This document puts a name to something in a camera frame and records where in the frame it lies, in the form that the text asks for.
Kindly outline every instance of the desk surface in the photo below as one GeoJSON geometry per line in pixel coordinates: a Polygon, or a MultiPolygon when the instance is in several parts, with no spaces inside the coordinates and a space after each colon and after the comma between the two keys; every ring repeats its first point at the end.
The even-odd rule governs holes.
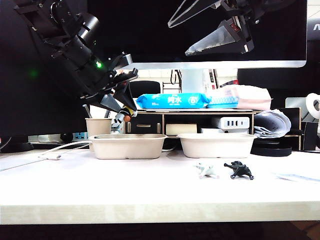
{"type": "Polygon", "coordinates": [[[255,179],[232,180],[223,166],[232,159],[187,158],[181,151],[100,160],[79,149],[27,164],[40,152],[0,154],[0,224],[320,220],[318,183],[272,174],[319,171],[315,153],[250,155],[241,161],[255,179]],[[212,164],[217,176],[199,179],[199,162],[212,164]]]}

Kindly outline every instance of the monitor stand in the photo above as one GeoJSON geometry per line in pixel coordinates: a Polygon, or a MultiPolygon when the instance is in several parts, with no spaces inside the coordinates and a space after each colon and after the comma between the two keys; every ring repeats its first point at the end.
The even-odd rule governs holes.
{"type": "Polygon", "coordinates": [[[181,70],[181,92],[182,93],[204,93],[203,69],[182,69],[181,70]]]}
{"type": "Polygon", "coordinates": [[[34,146],[28,141],[27,136],[13,136],[10,142],[1,149],[1,153],[20,153],[33,149],[34,146]]]}

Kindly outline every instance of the pink tissue package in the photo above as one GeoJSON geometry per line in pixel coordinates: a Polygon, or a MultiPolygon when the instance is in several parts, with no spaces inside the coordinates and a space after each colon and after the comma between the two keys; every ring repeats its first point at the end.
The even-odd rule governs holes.
{"type": "Polygon", "coordinates": [[[238,97],[237,109],[269,110],[271,97],[266,88],[249,85],[227,85],[222,89],[238,97]]]}

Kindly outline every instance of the toy figure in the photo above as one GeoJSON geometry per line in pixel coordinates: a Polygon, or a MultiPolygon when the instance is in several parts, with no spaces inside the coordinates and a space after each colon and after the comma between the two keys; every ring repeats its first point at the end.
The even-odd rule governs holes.
{"type": "Polygon", "coordinates": [[[254,176],[252,176],[250,169],[246,165],[243,165],[240,161],[233,161],[231,162],[231,165],[225,163],[224,166],[233,170],[234,174],[230,176],[232,179],[235,179],[236,176],[242,175],[249,176],[250,180],[254,179],[254,176]]]}
{"type": "Polygon", "coordinates": [[[198,163],[195,165],[197,169],[200,170],[199,178],[203,178],[204,176],[210,176],[210,175],[215,175],[214,173],[214,166],[212,165],[203,165],[202,163],[198,163]]]}

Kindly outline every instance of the drawer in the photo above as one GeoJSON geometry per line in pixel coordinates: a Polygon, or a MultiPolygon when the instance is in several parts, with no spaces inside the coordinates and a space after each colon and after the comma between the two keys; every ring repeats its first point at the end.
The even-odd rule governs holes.
{"type": "Polygon", "coordinates": [[[138,114],[125,124],[126,134],[162,134],[162,115],[138,114]]]}

